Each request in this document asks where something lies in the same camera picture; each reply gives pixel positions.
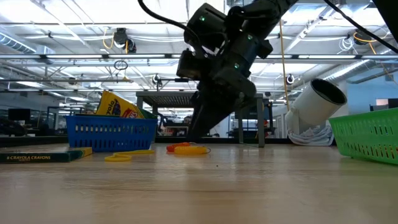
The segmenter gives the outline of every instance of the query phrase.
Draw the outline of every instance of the black cable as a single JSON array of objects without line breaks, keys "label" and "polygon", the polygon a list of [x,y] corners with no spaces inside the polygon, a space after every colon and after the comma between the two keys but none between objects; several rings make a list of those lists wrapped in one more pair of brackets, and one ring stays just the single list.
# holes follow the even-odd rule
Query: black cable
[{"label": "black cable", "polygon": [[343,13],[342,10],[340,10],[337,6],[335,6],[333,3],[331,3],[329,0],[324,0],[332,9],[334,9],[336,12],[340,13],[348,22],[352,23],[352,25],[354,25],[356,28],[358,28],[360,31],[364,32],[365,34],[371,36],[373,39],[377,40],[378,42],[380,42],[380,44],[388,47],[389,49],[391,49],[393,52],[398,54],[398,49],[396,49],[394,46],[392,46],[391,44],[389,44],[388,42],[386,42],[385,40],[381,39],[380,37],[374,35],[373,33],[371,33],[370,31],[368,31],[367,29],[365,29],[363,26],[359,25],[358,23],[356,23],[354,20],[352,20],[352,18],[348,17],[345,13]]},{"label": "black cable", "polygon": [[138,4],[140,5],[141,9],[144,10],[144,12],[146,12],[148,15],[152,16],[153,18],[158,19],[158,20],[163,21],[163,22],[166,22],[166,23],[168,23],[168,24],[175,25],[175,26],[177,26],[177,27],[183,29],[184,31],[187,31],[187,32],[188,32],[192,37],[194,37],[194,39],[195,39],[195,43],[194,43],[194,44],[195,44],[196,46],[193,46],[193,47],[195,48],[195,50],[198,51],[199,54],[203,54],[203,53],[204,53],[204,52],[203,52],[203,49],[202,49],[202,47],[201,47],[201,43],[200,43],[199,36],[198,36],[193,30],[191,30],[191,28],[189,28],[189,27],[187,27],[187,26],[185,26],[185,25],[183,25],[183,24],[181,24],[181,23],[179,23],[179,22],[177,22],[177,21],[174,21],[174,20],[172,20],[172,19],[168,19],[168,18],[166,18],[166,17],[160,16],[160,15],[158,15],[158,14],[152,12],[152,11],[144,4],[144,1],[143,1],[143,0],[138,0]]}]

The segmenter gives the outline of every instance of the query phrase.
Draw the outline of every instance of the blue wall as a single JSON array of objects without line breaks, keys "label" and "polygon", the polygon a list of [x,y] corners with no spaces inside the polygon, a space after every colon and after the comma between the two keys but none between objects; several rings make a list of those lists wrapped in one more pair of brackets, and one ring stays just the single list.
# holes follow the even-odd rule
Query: blue wall
[{"label": "blue wall", "polygon": [[[370,75],[382,72],[381,69],[373,69],[352,80],[359,80]],[[394,80],[398,82],[398,73],[394,73]],[[377,99],[398,98],[398,85],[394,82],[386,82],[385,77],[360,83],[347,83],[347,99],[350,114],[370,112],[369,105],[376,105]]]}]

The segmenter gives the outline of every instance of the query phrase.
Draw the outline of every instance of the crayola crayon box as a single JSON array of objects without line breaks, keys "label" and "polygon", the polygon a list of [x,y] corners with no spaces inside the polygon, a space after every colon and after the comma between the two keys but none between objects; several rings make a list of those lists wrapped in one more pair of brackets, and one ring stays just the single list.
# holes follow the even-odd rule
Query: crayola crayon box
[{"label": "crayola crayon box", "polygon": [[102,93],[96,114],[116,115],[122,118],[157,119],[152,113],[106,90]]}]

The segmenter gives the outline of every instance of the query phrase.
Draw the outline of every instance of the computer monitor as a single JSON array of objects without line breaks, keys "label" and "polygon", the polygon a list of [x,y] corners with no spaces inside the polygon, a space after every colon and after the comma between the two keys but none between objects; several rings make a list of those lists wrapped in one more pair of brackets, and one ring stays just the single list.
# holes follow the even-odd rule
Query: computer monitor
[{"label": "computer monitor", "polygon": [[30,109],[20,109],[20,108],[8,109],[8,119],[11,121],[29,121]]}]

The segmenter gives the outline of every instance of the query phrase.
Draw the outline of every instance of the yellow cable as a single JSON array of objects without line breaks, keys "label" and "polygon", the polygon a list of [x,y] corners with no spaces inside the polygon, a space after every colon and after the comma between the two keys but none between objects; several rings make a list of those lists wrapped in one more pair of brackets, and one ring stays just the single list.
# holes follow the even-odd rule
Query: yellow cable
[{"label": "yellow cable", "polygon": [[105,157],[106,162],[127,162],[131,161],[131,155],[153,154],[153,150],[136,150],[129,152],[115,152],[112,156]]},{"label": "yellow cable", "polygon": [[285,69],[285,50],[284,50],[284,34],[282,32],[282,20],[279,21],[279,29],[280,29],[280,49],[282,51],[282,67],[284,69],[284,87],[285,87],[285,97],[286,97],[286,105],[287,111],[289,112],[289,99],[287,98],[287,85],[286,85],[286,69]]},{"label": "yellow cable", "polygon": [[108,47],[108,46],[105,44],[105,39],[102,40],[102,43],[104,44],[104,47],[106,47],[107,49],[111,49],[111,48],[113,47],[113,37],[114,37],[114,33],[112,33],[112,43],[111,43],[111,46],[110,46],[110,47]]},{"label": "yellow cable", "polygon": [[[358,34],[358,33],[355,32],[353,36],[354,36],[355,39],[357,39],[357,40],[359,40],[359,41],[366,42],[366,43],[377,42],[377,40],[363,40],[363,39],[360,39],[360,38],[358,38],[358,37],[356,36],[356,34]],[[389,34],[389,33],[386,33],[386,35],[385,35],[384,37],[381,37],[381,39],[386,38],[386,37],[388,36],[388,34]]]},{"label": "yellow cable", "polygon": [[[374,50],[373,44],[372,44],[372,43],[369,43],[369,46],[371,47],[373,53],[374,53],[374,54],[377,54],[376,51]],[[398,83],[394,80],[394,76],[391,75],[391,74],[388,72],[388,70],[387,70],[387,68],[384,66],[384,64],[383,64],[382,62],[380,62],[380,64],[381,64],[381,66],[383,67],[383,70],[384,70],[384,72],[386,73],[386,75],[390,76],[391,80],[392,80],[396,85],[398,85]]]},{"label": "yellow cable", "polygon": [[371,46],[371,49],[372,49],[373,53],[374,53],[374,54],[377,54],[376,51],[375,51],[374,48],[373,48],[372,43],[369,43],[369,46]]}]

